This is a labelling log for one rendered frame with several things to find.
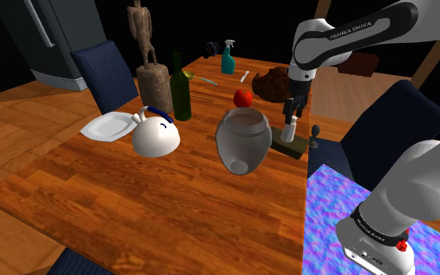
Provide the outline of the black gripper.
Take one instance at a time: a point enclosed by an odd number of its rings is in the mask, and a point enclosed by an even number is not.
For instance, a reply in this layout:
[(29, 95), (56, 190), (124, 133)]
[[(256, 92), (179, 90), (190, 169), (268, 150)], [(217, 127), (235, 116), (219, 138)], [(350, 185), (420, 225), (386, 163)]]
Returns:
[(306, 107), (307, 98), (309, 96), (309, 81), (290, 79), (288, 83), (288, 90), (291, 94), (291, 97), (284, 101), (283, 114), (285, 116), (292, 115), (292, 106), (294, 100), (294, 103), (298, 104), (295, 115), (298, 118), (301, 118), (302, 112)]

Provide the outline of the white shaker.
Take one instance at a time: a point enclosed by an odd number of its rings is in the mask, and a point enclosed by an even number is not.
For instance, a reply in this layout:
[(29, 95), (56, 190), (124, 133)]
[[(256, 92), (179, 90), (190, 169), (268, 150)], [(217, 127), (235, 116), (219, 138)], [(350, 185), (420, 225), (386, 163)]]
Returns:
[(290, 143), (294, 140), (295, 130), (297, 126), (297, 117), (292, 116), (290, 123), (284, 125), (284, 129), (281, 132), (281, 140), (286, 143)]

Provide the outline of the small dark grey figure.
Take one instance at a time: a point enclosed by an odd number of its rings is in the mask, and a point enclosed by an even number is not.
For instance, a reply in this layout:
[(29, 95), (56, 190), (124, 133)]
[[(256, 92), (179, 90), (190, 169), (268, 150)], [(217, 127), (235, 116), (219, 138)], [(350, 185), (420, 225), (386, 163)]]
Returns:
[(316, 137), (320, 133), (320, 127), (318, 125), (313, 125), (311, 129), (311, 136), (309, 137), (309, 148), (316, 149), (318, 148), (318, 144), (316, 142)]

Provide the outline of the dark green flat block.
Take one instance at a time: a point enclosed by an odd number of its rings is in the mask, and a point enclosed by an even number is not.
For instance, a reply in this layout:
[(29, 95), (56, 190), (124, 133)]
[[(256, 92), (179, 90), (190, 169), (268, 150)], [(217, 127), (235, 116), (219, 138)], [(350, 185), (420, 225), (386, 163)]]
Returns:
[(292, 157), (293, 159), (300, 159), (302, 154), (308, 148), (309, 141), (303, 137), (295, 135), (292, 142), (285, 142), (281, 140), (282, 129), (278, 127), (271, 127), (272, 144), (271, 148)]

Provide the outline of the red apple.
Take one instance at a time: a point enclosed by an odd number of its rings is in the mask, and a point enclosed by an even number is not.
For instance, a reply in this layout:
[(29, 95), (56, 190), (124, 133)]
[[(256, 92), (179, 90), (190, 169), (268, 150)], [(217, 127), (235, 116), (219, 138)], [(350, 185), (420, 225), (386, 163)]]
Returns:
[(252, 92), (245, 89), (239, 89), (234, 93), (234, 105), (237, 108), (249, 107), (252, 104), (253, 95)]

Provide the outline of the clear glass vase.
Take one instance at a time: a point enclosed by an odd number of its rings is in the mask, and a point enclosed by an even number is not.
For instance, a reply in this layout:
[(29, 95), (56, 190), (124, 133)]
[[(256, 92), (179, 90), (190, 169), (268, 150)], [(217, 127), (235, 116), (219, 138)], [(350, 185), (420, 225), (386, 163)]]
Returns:
[(254, 171), (272, 144), (269, 120), (260, 111), (239, 107), (226, 111), (215, 133), (216, 150), (223, 165), (235, 175)]

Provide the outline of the teal spray bottle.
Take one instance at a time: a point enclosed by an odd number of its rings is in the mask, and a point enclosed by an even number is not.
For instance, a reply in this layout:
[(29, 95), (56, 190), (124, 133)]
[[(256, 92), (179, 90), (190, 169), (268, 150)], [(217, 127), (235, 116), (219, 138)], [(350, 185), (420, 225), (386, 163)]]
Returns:
[(224, 42), (225, 48), (221, 59), (221, 73), (233, 75), (235, 70), (235, 60), (231, 56), (231, 48), (233, 47), (234, 40), (227, 39)]

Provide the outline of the purple patterned robot stand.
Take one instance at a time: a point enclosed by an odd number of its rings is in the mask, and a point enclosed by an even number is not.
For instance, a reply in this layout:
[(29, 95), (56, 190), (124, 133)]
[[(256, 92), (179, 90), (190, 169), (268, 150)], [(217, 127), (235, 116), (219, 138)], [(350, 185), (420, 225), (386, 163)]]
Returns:
[[(369, 194), (329, 166), (322, 165), (308, 178), (302, 275), (373, 275), (346, 258), (335, 233), (336, 223)], [(440, 233), (417, 222), (410, 228), (409, 244), (416, 275), (440, 275)]]

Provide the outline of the dark blue chair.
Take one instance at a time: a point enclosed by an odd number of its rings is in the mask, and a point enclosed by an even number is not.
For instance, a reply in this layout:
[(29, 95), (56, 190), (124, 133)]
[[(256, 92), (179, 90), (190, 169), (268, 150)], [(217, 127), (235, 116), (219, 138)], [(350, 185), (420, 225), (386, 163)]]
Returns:
[(440, 106), (408, 80), (394, 83), (352, 125), (340, 142), (317, 138), (309, 150), (310, 177), (329, 166), (372, 191), (410, 146), (440, 134)]
[(139, 96), (131, 71), (113, 41), (71, 52), (102, 115)]
[(65, 248), (47, 275), (115, 275), (79, 253)]

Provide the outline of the black round brush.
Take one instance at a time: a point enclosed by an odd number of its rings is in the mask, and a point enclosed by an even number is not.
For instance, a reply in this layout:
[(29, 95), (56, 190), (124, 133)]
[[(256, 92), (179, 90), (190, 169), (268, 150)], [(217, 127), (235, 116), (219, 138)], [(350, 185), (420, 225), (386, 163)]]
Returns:
[(205, 51), (203, 54), (203, 57), (205, 59), (208, 59), (209, 57), (214, 57), (218, 54), (219, 51), (219, 45), (215, 41), (209, 41), (205, 45)]

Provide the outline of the dark green glass bottle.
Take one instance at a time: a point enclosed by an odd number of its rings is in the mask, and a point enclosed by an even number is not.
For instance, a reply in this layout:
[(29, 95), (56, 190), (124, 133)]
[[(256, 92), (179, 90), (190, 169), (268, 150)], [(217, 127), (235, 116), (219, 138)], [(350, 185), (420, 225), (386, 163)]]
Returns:
[(180, 121), (189, 120), (191, 118), (189, 80), (182, 71), (179, 52), (173, 52), (173, 73), (170, 78), (170, 90), (174, 117)]

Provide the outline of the brown wooden figure statue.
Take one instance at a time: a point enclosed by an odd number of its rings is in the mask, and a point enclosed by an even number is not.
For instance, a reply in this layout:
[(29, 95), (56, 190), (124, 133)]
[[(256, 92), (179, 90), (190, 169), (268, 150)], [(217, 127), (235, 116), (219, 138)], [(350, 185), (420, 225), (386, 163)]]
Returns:
[(127, 18), (132, 37), (137, 41), (143, 65), (136, 69), (138, 88), (142, 104), (155, 107), (166, 114), (173, 112), (170, 76), (167, 67), (158, 64), (152, 45), (152, 19), (141, 0), (133, 0), (127, 7)]

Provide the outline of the wooden dining table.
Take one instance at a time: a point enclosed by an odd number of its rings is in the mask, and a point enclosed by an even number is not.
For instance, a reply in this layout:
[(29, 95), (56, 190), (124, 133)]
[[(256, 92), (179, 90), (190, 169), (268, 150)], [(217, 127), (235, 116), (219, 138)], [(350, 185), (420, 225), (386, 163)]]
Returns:
[(225, 75), (218, 58), (196, 59), (188, 69), (216, 85), (191, 82), (174, 152), (76, 134), (0, 182), (0, 209), (119, 275), (301, 275), (306, 159), (272, 150), (236, 176), (216, 150), (234, 92), (271, 67), (239, 58)]

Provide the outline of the white plate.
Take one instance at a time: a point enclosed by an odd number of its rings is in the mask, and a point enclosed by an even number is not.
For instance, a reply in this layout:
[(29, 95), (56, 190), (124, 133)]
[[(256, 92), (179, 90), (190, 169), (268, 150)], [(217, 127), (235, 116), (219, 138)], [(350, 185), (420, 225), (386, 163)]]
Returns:
[(137, 124), (127, 112), (108, 112), (93, 119), (80, 132), (94, 141), (113, 142), (129, 134)]

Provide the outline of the dark grey refrigerator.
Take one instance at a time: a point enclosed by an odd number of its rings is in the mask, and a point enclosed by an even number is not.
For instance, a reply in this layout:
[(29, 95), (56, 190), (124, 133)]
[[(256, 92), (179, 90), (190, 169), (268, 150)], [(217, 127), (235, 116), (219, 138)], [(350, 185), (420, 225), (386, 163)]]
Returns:
[(70, 53), (106, 40), (95, 0), (0, 0), (0, 18), (36, 80), (87, 88)]

